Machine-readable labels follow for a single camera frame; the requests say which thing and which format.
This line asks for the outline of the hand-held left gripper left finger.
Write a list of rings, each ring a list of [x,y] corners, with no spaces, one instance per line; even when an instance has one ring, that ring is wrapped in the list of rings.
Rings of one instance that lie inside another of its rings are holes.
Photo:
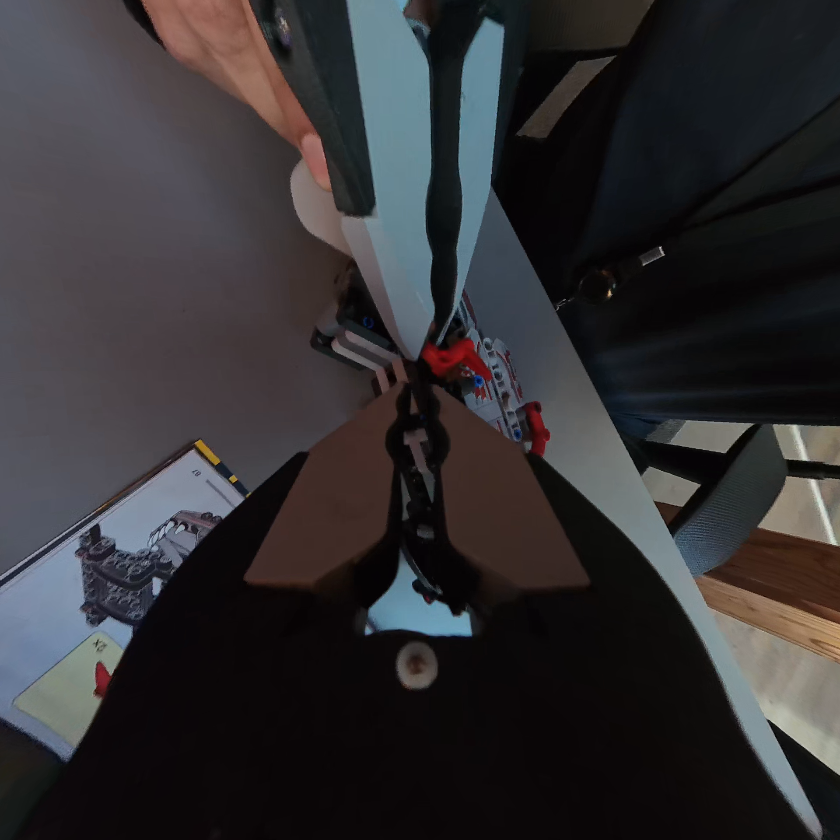
[[[386,449],[394,386],[308,451],[245,573],[249,585],[315,592],[370,607],[394,583],[401,479]]]

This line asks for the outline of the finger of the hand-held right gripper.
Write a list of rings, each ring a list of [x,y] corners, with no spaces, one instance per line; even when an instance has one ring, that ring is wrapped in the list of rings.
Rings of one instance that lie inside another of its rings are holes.
[[[429,339],[460,300],[490,192],[504,27],[487,14],[441,14],[429,36]]]
[[[386,331],[416,360],[434,318],[426,202],[431,174],[429,68],[391,1],[346,3],[374,188],[374,210],[343,234]]]

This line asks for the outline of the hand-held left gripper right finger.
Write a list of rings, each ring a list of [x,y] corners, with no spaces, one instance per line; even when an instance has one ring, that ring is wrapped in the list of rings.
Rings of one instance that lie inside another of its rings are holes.
[[[427,408],[434,578],[452,607],[592,585],[520,448],[441,387]]]

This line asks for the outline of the grey dinosaur lego model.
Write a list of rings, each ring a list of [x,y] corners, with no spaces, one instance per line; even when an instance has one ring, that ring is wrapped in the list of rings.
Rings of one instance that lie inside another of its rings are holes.
[[[410,381],[413,364],[405,362],[364,287],[361,273],[351,261],[334,282],[335,302],[313,329],[311,347],[357,370],[374,373],[374,393],[380,396],[399,382]],[[442,347],[452,348],[470,338],[490,376],[482,379],[459,367],[458,375],[440,382],[446,393],[494,427],[528,454],[543,457],[550,431],[542,417],[542,405],[527,401],[523,394],[511,352],[500,339],[482,331],[467,293],[463,293],[455,315],[444,332]],[[404,436],[399,470],[404,490],[401,549],[415,574],[414,591],[426,604],[446,604],[452,598],[444,587],[443,545],[433,522],[436,476],[428,466],[433,446],[427,438],[424,412],[413,403],[413,427]]]

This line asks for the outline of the red lego axle connector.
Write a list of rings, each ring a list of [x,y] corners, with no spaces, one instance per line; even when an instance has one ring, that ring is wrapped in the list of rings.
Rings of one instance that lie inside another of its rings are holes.
[[[457,349],[441,347],[428,341],[421,352],[421,359],[436,379],[447,381],[453,375],[458,375],[460,357]]]

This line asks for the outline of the lego instruction booklet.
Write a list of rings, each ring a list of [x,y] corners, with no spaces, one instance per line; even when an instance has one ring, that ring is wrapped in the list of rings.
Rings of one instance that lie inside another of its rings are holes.
[[[199,439],[3,572],[2,724],[68,761],[154,601],[248,495]]]

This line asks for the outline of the person's right hand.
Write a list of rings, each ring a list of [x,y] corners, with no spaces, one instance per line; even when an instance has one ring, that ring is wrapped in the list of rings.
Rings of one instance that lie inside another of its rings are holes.
[[[179,63],[251,107],[301,154],[331,191],[322,142],[283,77],[245,1],[143,1],[163,47]]]

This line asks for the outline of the black office chair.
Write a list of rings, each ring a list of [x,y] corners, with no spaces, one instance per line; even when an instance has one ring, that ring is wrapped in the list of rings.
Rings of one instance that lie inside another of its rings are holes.
[[[837,465],[784,458],[771,425],[750,426],[724,453],[650,439],[637,439],[633,445],[639,466],[697,484],[668,525],[695,579],[730,561],[770,511],[788,478],[839,478]]]

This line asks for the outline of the person's dark navy clothing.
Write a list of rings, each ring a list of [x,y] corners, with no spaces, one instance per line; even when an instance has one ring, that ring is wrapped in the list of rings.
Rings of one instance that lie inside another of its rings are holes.
[[[626,45],[532,44],[496,191],[615,426],[838,425],[839,6],[652,2]]]

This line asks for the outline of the wooden post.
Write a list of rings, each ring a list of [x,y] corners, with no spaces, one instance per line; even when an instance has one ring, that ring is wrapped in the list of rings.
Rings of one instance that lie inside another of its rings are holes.
[[[839,662],[837,546],[758,528],[696,583],[718,613]]]

